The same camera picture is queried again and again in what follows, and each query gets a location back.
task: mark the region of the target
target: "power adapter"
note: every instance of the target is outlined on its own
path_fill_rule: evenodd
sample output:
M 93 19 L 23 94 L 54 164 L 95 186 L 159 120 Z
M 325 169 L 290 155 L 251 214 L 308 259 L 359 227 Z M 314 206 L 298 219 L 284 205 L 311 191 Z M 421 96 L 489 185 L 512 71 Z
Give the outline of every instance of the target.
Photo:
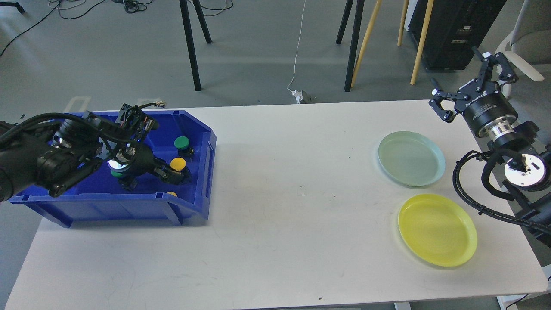
M 312 102 L 312 97 L 310 95 L 308 95 L 304 90 L 293 90 L 291 92 L 291 95 L 293 95 L 293 97 L 295 97 L 296 99 L 296 103 L 297 104 L 303 104 L 303 103 L 311 103 Z

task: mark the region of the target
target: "light green plate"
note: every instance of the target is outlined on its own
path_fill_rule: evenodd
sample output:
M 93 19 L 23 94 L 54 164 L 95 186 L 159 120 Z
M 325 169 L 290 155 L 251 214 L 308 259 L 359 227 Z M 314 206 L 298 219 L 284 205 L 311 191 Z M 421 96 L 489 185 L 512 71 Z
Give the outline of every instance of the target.
M 430 139 L 415 132 L 397 131 L 379 143 L 379 162 L 395 181 L 409 186 L 432 184 L 442 177 L 446 160 Z
M 469 214 L 440 195 L 411 197 L 400 210 L 398 226 L 410 250 L 438 266 L 464 264 L 477 249 L 477 230 Z

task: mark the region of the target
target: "stand leg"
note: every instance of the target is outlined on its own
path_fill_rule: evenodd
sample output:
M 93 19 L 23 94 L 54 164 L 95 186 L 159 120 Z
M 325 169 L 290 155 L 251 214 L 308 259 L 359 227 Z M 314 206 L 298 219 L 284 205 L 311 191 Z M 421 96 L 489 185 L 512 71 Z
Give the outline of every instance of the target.
M 356 61 L 356 66 L 354 67 L 354 74 L 352 75 L 352 83 L 350 85 L 351 88 L 354 87 L 354 84 L 356 83 L 358 71 L 360 71 L 361 61 L 362 59 L 364 59 L 365 48 L 368 45 L 369 37 L 371 36 L 371 32 L 373 31 L 373 25 L 375 25 L 375 19 L 377 19 L 379 8 L 381 8 L 381 2 L 382 0 L 377 0 L 377 2 L 375 3 L 375 8 L 373 8 L 371 18 L 369 19 L 368 28 L 365 31 L 364 41 L 361 43 L 360 55 L 358 55 L 358 60 Z
M 404 34 L 404 25 L 406 23 L 406 13 L 408 12 L 409 0 L 404 0 L 402 9 L 402 20 L 400 21 L 400 30 L 398 31 L 398 46 L 402 46 L 402 36 Z
M 340 44 L 343 41 L 344 30 L 348 22 L 348 17 L 350 16 L 350 11 L 352 10 L 352 4 L 354 0 L 347 0 L 346 6 L 344 7 L 343 19 L 341 20 L 341 26 L 339 27 L 339 33 L 337 34 L 337 44 Z
M 415 66 L 413 66 L 412 79 L 409 82 L 411 85 L 415 85 L 417 80 L 417 73 L 421 65 L 421 57 L 423 55 L 423 48 L 425 47 L 426 31 L 429 29 L 430 15 L 433 12 L 434 0 L 429 0 L 426 4 L 425 19 L 423 20 L 423 29 L 421 30 L 421 38 L 419 39 L 419 47 L 417 48 L 417 56 L 415 57 Z
M 187 0 L 180 0 L 180 9 L 182 11 L 183 29 L 186 33 L 187 51 L 190 54 L 191 74 L 193 75 L 193 84 L 195 90 L 201 90 L 201 81 L 199 80 L 199 69 L 197 68 L 197 57 L 195 55 L 195 46 L 193 45 L 193 35 L 191 33 L 190 11 L 187 9 Z
M 352 73 L 354 72 L 354 61 L 356 59 L 356 49 L 358 48 L 358 37 L 360 36 L 361 16 L 364 12 L 364 3 L 364 0 L 358 0 L 356 4 L 356 15 L 354 17 L 352 41 L 350 42 L 350 54 L 348 55 L 348 67 L 346 70 L 346 80 L 344 82 L 345 92 L 350 92 L 350 86 L 352 85 Z
M 197 17 L 199 18 L 199 23 L 201 24 L 201 29 L 203 29 L 203 34 L 205 35 L 205 40 L 207 44 L 212 43 L 210 38 L 210 33 L 208 32 L 207 21 L 205 21 L 205 15 L 203 14 L 203 8 L 199 0 L 193 0 L 193 6 L 195 7 L 195 12 L 197 12 Z

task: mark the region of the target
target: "white chair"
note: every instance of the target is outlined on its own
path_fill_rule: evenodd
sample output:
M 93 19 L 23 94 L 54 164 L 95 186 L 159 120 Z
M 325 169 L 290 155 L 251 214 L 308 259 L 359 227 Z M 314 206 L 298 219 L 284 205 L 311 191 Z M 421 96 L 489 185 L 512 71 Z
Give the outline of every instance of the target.
M 517 68 L 519 80 L 504 85 L 503 94 L 517 110 L 518 121 L 534 121 L 538 139 L 551 143 L 551 78 L 545 79 L 551 77 L 551 1 L 525 0 L 514 30 L 497 52 Z

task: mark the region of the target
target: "electrical cord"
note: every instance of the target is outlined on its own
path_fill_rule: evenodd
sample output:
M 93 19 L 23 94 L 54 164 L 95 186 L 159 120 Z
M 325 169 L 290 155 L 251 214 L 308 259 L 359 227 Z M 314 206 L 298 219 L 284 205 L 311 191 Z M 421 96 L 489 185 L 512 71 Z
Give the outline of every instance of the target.
M 296 44 L 296 54 L 295 54 L 295 64 L 293 65 L 293 78 L 291 79 L 291 82 L 289 82 L 289 85 L 287 85 L 287 90 L 293 93 L 293 91 L 289 88 L 293 81 L 295 80 L 296 75 L 296 59 L 299 57 L 299 45 L 300 45 L 300 37 L 302 36 L 302 21 L 304 20 L 304 10 L 306 9 L 306 0 L 304 0 L 304 6 L 302 8 L 302 16 L 300 17 L 300 32 L 299 32 L 299 42 Z
M 75 17 L 65 17 L 65 16 L 62 16 L 61 15 L 61 10 L 60 10 L 60 5 L 61 5 L 61 2 L 63 0 L 59 0 L 59 4 L 57 6 L 57 14 L 59 14 L 59 16 L 63 19 L 77 19 L 77 18 L 81 18 L 82 16 L 85 16 L 86 14 L 88 14 L 89 11 L 91 11 L 93 8 L 97 7 L 98 5 L 102 4 L 105 2 L 105 0 L 101 0 L 100 2 L 94 4 L 92 7 L 90 7 L 86 12 L 84 12 L 83 14 L 79 15 L 79 16 L 75 16 Z
M 125 12 L 128 13 L 128 14 L 134 14 L 134 13 L 143 12 L 143 11 L 147 10 L 147 4 L 151 4 L 151 2 L 153 2 L 153 0 L 151 0 L 149 2 L 146 2 L 146 3 L 142 3 L 142 2 L 136 1 L 136 0 L 123 0 L 122 1 L 122 3 L 124 3 L 124 5 L 125 5 Z
M 75 4 L 74 6 L 72 7 L 68 7 L 68 8 L 62 8 L 61 5 L 59 7 L 60 10 L 69 10 L 69 9 L 72 9 L 72 8 L 76 8 L 77 6 L 81 6 L 82 4 L 84 4 L 86 2 L 86 0 L 66 0 L 67 2 L 78 2 L 78 1 L 82 1 L 80 2 L 79 4 Z M 51 8 L 51 9 L 54 9 L 55 7 L 51 6 L 52 3 L 57 3 L 59 2 L 59 4 L 61 4 L 61 0 L 48 0 L 48 7 Z
M 207 8 L 207 7 L 201 6 L 205 10 L 218 11 L 216 14 L 211 14 L 211 15 L 203 14 L 203 16 L 211 17 L 211 16 L 220 15 L 220 14 L 222 14 L 223 11 L 229 10 L 232 7 L 234 7 L 234 2 L 232 0 L 230 0 L 230 3 L 231 3 L 231 5 L 228 7 L 228 0 L 225 0 L 224 8 L 222 8 L 222 9 L 213 9 L 213 8 Z
M 516 303 L 522 301 L 524 298 L 528 297 L 528 295 L 529 295 L 529 294 L 526 294 L 526 295 L 522 296 L 521 298 L 515 300 L 514 303 L 512 303 L 512 304 L 508 305 L 507 307 L 505 307 L 505 310 L 507 310 L 507 308 L 511 307 L 512 305 L 514 305 L 514 304 L 516 304 Z
M 78 122 L 82 125 L 87 126 L 88 128 L 91 128 L 95 133 L 98 134 L 98 136 L 104 140 L 109 140 L 117 143 L 130 143 L 132 145 L 137 144 L 138 142 L 136 140 L 127 140 L 127 139 L 120 139 L 113 137 L 105 132 L 102 132 L 101 130 L 94 127 L 92 124 L 86 122 L 81 117 L 72 115 L 72 114 L 63 114 L 63 113 L 44 113 L 40 115 L 33 116 L 23 122 L 21 122 L 19 125 L 13 126 L 10 130 L 6 131 L 2 136 L 0 136 L 0 149 L 7 147 L 11 142 L 13 142 L 16 137 L 23 131 L 28 130 L 32 126 L 35 126 L 37 124 L 40 124 L 45 121 L 52 121 L 52 120 L 59 120 L 59 119 L 66 119 L 66 120 L 72 120 L 75 122 Z
M 486 214 L 497 220 L 519 225 L 519 226 L 524 226 L 530 229 L 535 229 L 537 231 L 540 231 L 542 233 L 545 233 L 551 236 L 551 229 L 549 229 L 549 227 L 534 221 L 524 220 L 516 216 L 510 216 L 510 215 L 495 211 L 493 209 L 487 208 L 486 206 L 478 203 L 476 200 L 474 200 L 465 192 L 465 190 L 461 186 L 461 181 L 460 181 L 461 168 L 473 158 L 478 158 L 484 161 L 488 161 L 493 153 L 494 152 L 480 153 L 477 151 L 470 151 L 467 154 L 465 154 L 459 161 L 456 162 L 456 166 L 453 169 L 453 188 L 455 189 L 455 192 L 457 193 L 457 195 L 464 202 L 466 202 L 467 204 L 469 204 L 470 206 L 478 210 L 479 215 Z
M 6 49 L 8 48 L 8 46 L 10 46 L 13 41 L 15 41 L 17 38 L 19 38 L 20 36 L 22 36 L 23 34 L 25 34 L 27 31 L 31 30 L 32 28 L 36 27 L 38 24 L 42 23 L 43 20 L 46 19 L 46 17 L 50 16 L 50 14 L 52 14 L 52 12 L 58 8 L 59 6 L 61 5 L 61 2 L 59 2 L 54 8 L 52 8 L 52 10 L 50 12 L 48 12 L 48 14 L 46 14 L 46 16 L 44 16 L 41 20 L 39 20 L 36 24 L 32 25 L 29 29 L 25 30 L 24 32 L 18 34 L 15 38 L 13 38 L 5 47 L 4 49 L 2 50 L 2 52 L 0 53 L 0 57 L 2 57 L 2 55 L 4 55 L 4 52 L 6 51 Z

